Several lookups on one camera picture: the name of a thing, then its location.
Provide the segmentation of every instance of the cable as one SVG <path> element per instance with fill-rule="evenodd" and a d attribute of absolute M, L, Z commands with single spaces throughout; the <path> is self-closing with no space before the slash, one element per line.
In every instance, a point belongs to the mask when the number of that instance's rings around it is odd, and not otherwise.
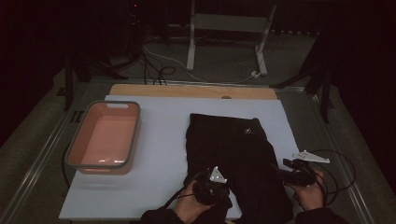
<path fill-rule="evenodd" d="M 234 61 L 234 62 L 245 62 L 245 61 L 256 60 L 256 59 L 257 59 L 257 56 L 260 55 L 260 54 L 262 54 L 262 59 L 259 61 L 259 67 L 261 67 L 261 66 L 262 66 L 262 63 L 264 63 L 264 59 L 265 59 L 265 58 L 267 58 L 267 57 L 268 57 L 271 53 L 273 53 L 275 50 L 277 50 L 277 49 L 282 49 L 282 48 L 284 47 L 284 44 L 285 44 L 285 41 L 286 41 L 286 38 L 288 37 L 288 35 L 289 35 L 289 33 L 286 33 L 286 34 L 285 34 L 285 37 L 282 39 L 280 45 L 279 45 L 278 47 L 275 47 L 275 48 L 273 48 L 273 49 L 270 49 L 265 55 L 264 55 L 264 49 L 263 49 L 261 52 L 256 53 L 255 56 L 249 57 L 249 58 L 246 59 L 246 60 L 239 60 L 239 61 L 233 60 L 233 61 Z M 238 41 L 240 41 L 240 40 L 242 40 L 242 39 L 243 39 L 243 37 L 240 38 L 240 39 L 238 39 L 238 40 L 235 40 L 235 41 L 226 43 L 226 44 L 236 43 L 236 42 L 238 42 Z"/>
<path fill-rule="evenodd" d="M 151 66 L 154 70 L 156 70 L 157 71 L 157 73 L 158 73 L 158 76 L 156 77 L 156 78 L 153 78 L 153 77 L 151 77 L 150 75 L 148 75 L 152 80 L 153 80 L 153 85 L 155 85 L 155 83 L 156 83 L 156 81 L 158 80 L 159 81 L 159 83 L 160 83 L 160 85 L 162 85 L 163 83 L 162 83 L 162 80 L 163 80 L 163 82 L 164 82 L 164 84 L 166 85 L 166 80 L 165 80 L 165 78 L 163 77 L 163 75 L 172 75 L 172 74 L 174 74 L 175 73 L 175 71 L 176 71 L 176 69 L 174 68 L 174 67 L 172 67 L 172 66 L 163 66 L 163 63 L 160 61 L 160 60 L 158 60 L 158 59 L 156 59 L 156 58 L 154 58 L 154 57 L 152 57 L 152 56 L 149 56 L 149 57 L 151 57 L 152 59 L 154 59 L 154 60 L 156 60 L 157 62 L 159 62 L 160 64 L 161 64 L 161 69 L 158 69 L 149 59 L 148 59 L 148 57 L 147 57 L 147 55 L 146 54 L 142 54 L 142 57 L 143 57 L 143 59 L 145 60 L 145 84 L 147 84 L 147 81 L 146 81 L 146 72 L 149 72 L 149 70 L 148 70 L 148 68 L 147 68 L 147 65 L 149 65 L 149 66 Z M 171 69 L 171 71 L 170 72 L 165 72 L 165 70 L 166 69 Z"/>
<path fill-rule="evenodd" d="M 180 196 L 177 196 L 176 199 L 184 198 L 184 197 L 188 197 L 188 196 L 192 196 L 192 195 L 197 195 L 197 194 L 196 193 L 192 193 L 192 194 L 180 195 Z"/>
<path fill-rule="evenodd" d="M 347 156 L 345 156 L 344 154 L 342 154 L 342 153 L 340 153 L 340 152 L 337 152 L 337 151 L 332 151 L 332 150 L 329 150 L 329 149 L 318 149 L 318 150 L 310 151 L 310 153 L 313 153 L 313 152 L 320 152 L 320 151 L 333 152 L 333 153 L 336 153 L 336 154 L 339 155 L 339 156 L 344 157 L 344 158 L 349 162 L 350 166 L 351 166 L 352 169 L 353 169 L 353 177 L 352 177 L 351 182 L 350 182 L 349 184 L 347 184 L 345 187 L 339 188 L 338 182 L 337 182 L 335 176 L 334 176 L 328 169 L 326 169 L 323 165 L 321 165 L 321 164 L 318 163 L 318 162 L 315 162 L 316 165 L 320 166 L 323 170 L 326 171 L 327 174 L 330 175 L 330 177 L 332 178 L 332 181 L 333 181 L 333 183 L 334 183 L 334 185 L 335 185 L 335 190 L 334 190 L 334 191 L 331 191 L 331 192 L 329 192 L 328 190 L 327 190 L 327 192 L 325 192 L 324 189 L 323 189 L 323 187 L 320 185 L 320 187 L 322 188 L 323 194 L 326 195 L 326 198 L 323 198 L 323 199 L 326 199 L 326 200 L 324 200 L 323 202 L 325 203 L 325 205 L 329 205 L 329 204 L 331 204 L 331 203 L 333 203 L 333 202 L 335 201 L 336 197 L 338 196 L 338 193 L 339 193 L 341 190 L 348 189 L 348 188 L 350 188 L 350 187 L 353 185 L 353 183 L 354 183 L 355 180 L 356 180 L 356 168 L 355 168 L 355 166 L 353 165 L 352 161 L 351 161 Z M 328 196 L 329 196 L 329 195 L 332 195 L 332 194 L 333 194 L 333 196 L 332 196 L 332 198 L 330 199 L 330 201 L 328 202 Z"/>
<path fill-rule="evenodd" d="M 164 59 L 167 59 L 167 60 L 170 60 L 170 61 L 173 61 L 173 62 L 176 62 L 176 63 L 181 64 L 181 65 L 183 66 L 183 68 L 185 69 L 185 71 L 187 72 L 187 74 L 189 74 L 190 77 L 194 78 L 195 80 L 198 80 L 198 81 L 201 81 L 201 82 L 204 82 L 204 83 L 210 83 L 209 81 L 206 81 L 206 80 L 203 80 L 203 79 L 200 79 L 200 78 L 198 78 L 198 77 L 193 76 L 193 75 L 187 70 L 186 65 L 184 65 L 184 64 L 181 63 L 180 61 L 175 60 L 175 59 L 172 59 L 172 58 L 168 58 L 168 57 L 165 57 L 165 56 L 156 54 L 156 53 L 152 53 L 151 51 L 149 51 L 149 50 L 146 48 L 146 46 L 143 46 L 143 48 L 144 48 L 145 51 L 147 51 L 147 52 L 148 52 L 149 54 L 151 54 L 151 55 L 154 55 L 154 56 L 157 56 L 157 57 L 160 57 L 160 58 L 164 58 Z M 239 84 L 239 83 L 245 82 L 245 81 L 247 81 L 247 80 L 249 80 L 249 79 L 252 79 L 252 78 L 253 78 L 253 77 L 247 77 L 247 78 L 245 78 L 245 79 L 243 79 L 243 80 L 236 81 L 236 82 L 212 82 L 212 83 Z"/>
<path fill-rule="evenodd" d="M 146 61 L 146 59 L 145 59 L 145 63 L 141 63 L 141 62 L 139 62 L 140 64 L 142 64 L 144 67 L 145 67 L 145 72 L 144 72 L 144 79 L 145 79 L 145 85 L 147 85 L 147 76 L 146 75 L 148 75 L 151 79 L 153 79 L 154 80 L 154 77 L 152 77 L 150 74 L 149 74 L 149 69 L 148 69 L 148 67 L 147 67 L 147 61 Z"/>
<path fill-rule="evenodd" d="M 350 182 L 349 184 L 347 184 L 347 185 L 346 185 L 345 187 L 343 187 L 343 188 L 340 188 L 339 190 L 345 190 L 345 189 L 350 188 L 350 187 L 355 183 L 356 176 L 357 176 L 356 168 L 355 168 L 355 166 L 353 165 L 353 162 L 350 160 L 350 158 L 348 158 L 347 156 L 345 156 L 345 155 L 342 154 L 341 152 L 332 151 L 332 150 L 329 150 L 329 149 L 318 149 L 318 150 L 314 150 L 314 151 L 310 151 L 310 152 L 312 153 L 312 152 L 320 152 L 320 151 L 333 152 L 333 153 L 336 153 L 336 154 L 339 155 L 339 156 L 342 156 L 344 159 L 347 160 L 347 162 L 350 164 L 350 167 L 351 167 L 352 170 L 353 170 L 353 172 L 352 172 L 352 173 L 353 173 L 353 174 L 352 174 L 352 180 L 351 180 L 351 182 Z"/>
<path fill-rule="evenodd" d="M 63 176 L 64 176 L 64 182 L 65 182 L 65 184 L 66 184 L 66 186 L 67 186 L 68 189 L 70 189 L 70 181 L 69 181 L 69 179 L 67 178 L 64 160 L 65 160 L 65 158 L 66 158 L 66 152 L 67 152 L 67 149 L 69 149 L 69 146 L 70 146 L 70 143 L 67 144 L 66 148 L 64 149 L 64 154 L 62 155 L 62 174 L 63 174 Z"/>
<path fill-rule="evenodd" d="M 319 188 L 320 188 L 320 191 L 322 192 L 322 197 L 323 197 L 323 206 L 326 206 L 327 204 L 326 204 L 326 202 L 327 202 L 327 194 L 326 194 L 326 192 L 324 191 L 324 188 L 323 188 L 323 186 L 320 184 L 320 182 L 318 182 L 317 181 L 317 184 L 319 185 Z"/>
<path fill-rule="evenodd" d="M 179 194 L 180 194 L 180 192 L 181 191 L 183 191 L 183 189 L 186 189 L 187 188 L 187 186 L 190 184 L 190 183 L 192 183 L 192 181 L 194 180 L 194 179 L 196 179 L 197 177 L 198 177 L 198 175 L 201 175 L 203 172 L 200 172 L 200 173 L 198 173 L 198 174 L 196 174 L 195 176 L 193 176 L 180 190 L 178 190 L 169 200 L 168 200 L 168 202 L 166 202 L 164 205 L 163 205 L 163 208 L 167 208 L 167 207 L 169 207 L 169 205 L 172 203 L 172 201 L 174 201 L 175 199 L 177 199 L 177 197 L 179 196 Z"/>
<path fill-rule="evenodd" d="M 325 192 L 326 192 L 326 194 L 328 194 L 328 192 L 329 192 L 329 188 L 328 188 L 328 186 L 327 186 L 327 183 L 326 183 L 326 181 L 325 181 L 325 179 L 323 178 L 323 176 L 321 176 L 321 175 L 318 175 L 317 174 L 317 176 L 322 180 L 322 183 L 324 184 L 324 186 L 326 187 L 325 189 Z"/>

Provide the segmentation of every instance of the wooden edge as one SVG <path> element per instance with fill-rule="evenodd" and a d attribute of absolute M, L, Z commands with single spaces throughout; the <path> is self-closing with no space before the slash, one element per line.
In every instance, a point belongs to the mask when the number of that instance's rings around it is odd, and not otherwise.
<path fill-rule="evenodd" d="M 270 88 L 115 84 L 110 95 L 277 100 Z"/>

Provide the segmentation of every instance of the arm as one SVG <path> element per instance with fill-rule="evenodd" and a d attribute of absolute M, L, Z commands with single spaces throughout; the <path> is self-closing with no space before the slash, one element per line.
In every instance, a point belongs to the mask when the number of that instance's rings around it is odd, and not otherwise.
<path fill-rule="evenodd" d="M 194 197 L 192 186 L 196 181 L 192 181 L 186 189 L 181 191 L 174 209 L 163 207 L 157 210 L 148 210 L 140 219 L 142 224 L 191 224 L 204 211 L 211 208 L 210 205 L 198 203 Z"/>
<path fill-rule="evenodd" d="M 332 210 L 324 207 L 323 190 L 321 185 L 323 183 L 323 173 L 317 173 L 317 183 L 309 187 L 300 187 L 287 184 L 291 187 L 295 194 L 296 200 L 304 209 L 304 212 L 297 215 L 295 218 L 296 224 L 346 224 L 347 222 L 338 215 L 334 214 Z"/>

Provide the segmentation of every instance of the dark background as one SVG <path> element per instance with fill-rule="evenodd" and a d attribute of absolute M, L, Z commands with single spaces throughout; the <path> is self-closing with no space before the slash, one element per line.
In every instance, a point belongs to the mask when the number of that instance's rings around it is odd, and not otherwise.
<path fill-rule="evenodd" d="M 190 1 L 2 1 L 0 4 L 1 138 L 3 145 L 37 102 L 52 87 L 52 78 L 64 67 L 67 43 L 95 60 L 109 55 L 138 53 L 141 26 L 148 24 L 166 38 L 167 24 L 190 22 Z M 197 11 L 231 15 L 260 14 L 240 1 L 197 1 Z M 396 121 L 396 9 L 394 1 L 278 1 L 272 29 L 317 35 L 306 61 L 332 65 L 332 84 L 356 121 L 388 182 L 395 157 Z M 127 32 L 134 39 L 124 43 Z M 87 74 L 80 78 L 87 80 Z"/>

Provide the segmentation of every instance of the black sleeve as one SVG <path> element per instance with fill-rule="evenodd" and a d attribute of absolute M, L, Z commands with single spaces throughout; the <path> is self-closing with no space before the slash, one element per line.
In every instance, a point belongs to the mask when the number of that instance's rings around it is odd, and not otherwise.
<path fill-rule="evenodd" d="M 317 208 L 302 212 L 295 218 L 295 224 L 347 224 L 342 217 L 336 215 L 329 208 Z"/>
<path fill-rule="evenodd" d="M 172 209 L 148 210 L 140 218 L 141 224 L 184 224 Z"/>

